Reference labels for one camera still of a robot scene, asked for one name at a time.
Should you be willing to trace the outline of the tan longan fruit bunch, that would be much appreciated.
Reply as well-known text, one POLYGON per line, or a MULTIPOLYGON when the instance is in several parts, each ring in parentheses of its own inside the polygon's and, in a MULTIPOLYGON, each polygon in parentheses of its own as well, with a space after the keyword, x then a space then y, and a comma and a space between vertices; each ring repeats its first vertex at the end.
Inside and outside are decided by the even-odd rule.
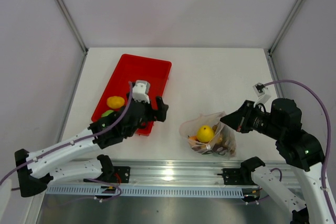
POLYGON ((235 156, 236 140, 234 132, 228 126, 224 126, 219 133, 217 143, 212 148, 213 153, 221 156, 235 156))

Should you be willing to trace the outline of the clear zip top bag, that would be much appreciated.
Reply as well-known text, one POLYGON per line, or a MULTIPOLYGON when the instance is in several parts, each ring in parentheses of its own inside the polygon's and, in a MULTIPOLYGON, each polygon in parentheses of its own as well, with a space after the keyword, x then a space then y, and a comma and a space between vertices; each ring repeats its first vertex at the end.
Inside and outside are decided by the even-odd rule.
POLYGON ((181 124, 179 134, 200 155, 234 157, 237 149, 234 131, 220 121, 225 115, 224 111, 200 115, 181 124))

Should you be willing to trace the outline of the sliced cured ham piece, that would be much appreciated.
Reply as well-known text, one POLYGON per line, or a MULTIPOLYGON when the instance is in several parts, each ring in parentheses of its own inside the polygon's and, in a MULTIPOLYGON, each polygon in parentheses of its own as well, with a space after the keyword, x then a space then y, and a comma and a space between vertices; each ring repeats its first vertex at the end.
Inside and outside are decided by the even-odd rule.
POLYGON ((197 140, 196 136, 190 136, 188 138, 188 143, 191 147, 191 149, 199 154, 202 155, 209 155, 209 154, 215 154, 212 151, 212 148, 214 147, 214 145, 217 143, 214 143, 213 146, 210 145, 210 143, 201 143, 197 140))

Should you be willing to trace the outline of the yellow mango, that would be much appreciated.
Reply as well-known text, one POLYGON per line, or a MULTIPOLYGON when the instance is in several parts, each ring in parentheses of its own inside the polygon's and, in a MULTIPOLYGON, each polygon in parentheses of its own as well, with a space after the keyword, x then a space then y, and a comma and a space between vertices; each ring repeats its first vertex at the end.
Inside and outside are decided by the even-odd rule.
POLYGON ((203 125, 198 129, 196 138, 201 143, 208 143, 213 139, 214 135, 215 133, 209 125, 203 125))

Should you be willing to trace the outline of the yellow potato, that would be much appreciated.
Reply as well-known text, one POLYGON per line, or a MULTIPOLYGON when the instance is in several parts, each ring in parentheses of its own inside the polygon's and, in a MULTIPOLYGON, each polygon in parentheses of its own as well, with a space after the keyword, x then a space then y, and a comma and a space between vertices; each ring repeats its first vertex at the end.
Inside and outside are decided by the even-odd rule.
POLYGON ((120 96, 108 97, 106 100, 106 104, 109 108, 116 110, 124 106, 125 99, 120 96))

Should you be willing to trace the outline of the green custard apple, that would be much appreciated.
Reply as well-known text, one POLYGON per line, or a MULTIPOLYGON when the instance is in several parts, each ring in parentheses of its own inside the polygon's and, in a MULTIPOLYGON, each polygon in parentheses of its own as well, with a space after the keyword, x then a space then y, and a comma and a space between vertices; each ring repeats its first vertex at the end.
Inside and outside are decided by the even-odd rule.
POLYGON ((105 112, 102 113, 101 117, 102 118, 106 117, 106 116, 108 116, 108 115, 110 115, 112 113, 114 113, 114 110, 107 110, 107 111, 105 111, 105 112))

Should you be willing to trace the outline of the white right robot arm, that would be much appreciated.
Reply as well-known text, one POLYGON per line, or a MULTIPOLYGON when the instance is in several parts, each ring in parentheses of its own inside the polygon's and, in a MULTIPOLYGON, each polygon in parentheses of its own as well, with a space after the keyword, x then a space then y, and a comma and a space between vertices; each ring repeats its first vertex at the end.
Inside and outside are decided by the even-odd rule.
POLYGON ((257 131, 275 140, 276 149, 294 172, 304 199, 297 199, 275 179, 258 157, 240 164, 239 176, 244 183, 261 187, 292 216, 291 223, 335 223, 335 200, 323 171, 327 156, 317 138, 302 129, 301 116, 301 110, 290 99, 273 100, 270 112, 246 100, 220 121, 236 132, 257 131))

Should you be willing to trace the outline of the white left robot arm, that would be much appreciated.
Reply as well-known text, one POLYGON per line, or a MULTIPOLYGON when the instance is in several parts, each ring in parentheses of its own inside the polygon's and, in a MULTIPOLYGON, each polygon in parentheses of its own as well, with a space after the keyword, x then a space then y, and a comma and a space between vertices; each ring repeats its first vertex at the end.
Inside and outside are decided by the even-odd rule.
POLYGON ((62 143, 35 152, 16 151, 20 195, 24 198, 35 196, 44 192, 48 185, 60 181, 111 182, 115 169, 109 156, 100 154, 79 164, 72 163, 72 160, 119 144, 149 123, 164 122, 169 106, 161 97, 156 97, 156 105, 154 109, 151 103, 130 98, 120 110, 101 117, 62 143))

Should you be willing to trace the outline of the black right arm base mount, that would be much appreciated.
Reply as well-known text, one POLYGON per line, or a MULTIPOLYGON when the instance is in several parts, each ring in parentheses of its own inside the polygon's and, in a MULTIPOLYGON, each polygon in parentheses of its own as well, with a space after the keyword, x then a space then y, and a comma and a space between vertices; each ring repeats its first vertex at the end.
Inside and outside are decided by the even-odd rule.
POLYGON ((223 178, 225 185, 254 185, 251 174, 243 168, 223 168, 222 172, 217 174, 223 178))

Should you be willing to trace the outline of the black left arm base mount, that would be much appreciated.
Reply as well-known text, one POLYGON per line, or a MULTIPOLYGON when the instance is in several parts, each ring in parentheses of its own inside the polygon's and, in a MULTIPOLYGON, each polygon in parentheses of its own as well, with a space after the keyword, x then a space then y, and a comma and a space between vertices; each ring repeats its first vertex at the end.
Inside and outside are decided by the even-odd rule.
POLYGON ((100 175, 96 178, 101 182, 128 184, 130 180, 131 167, 130 166, 115 166, 114 173, 110 175, 100 175))

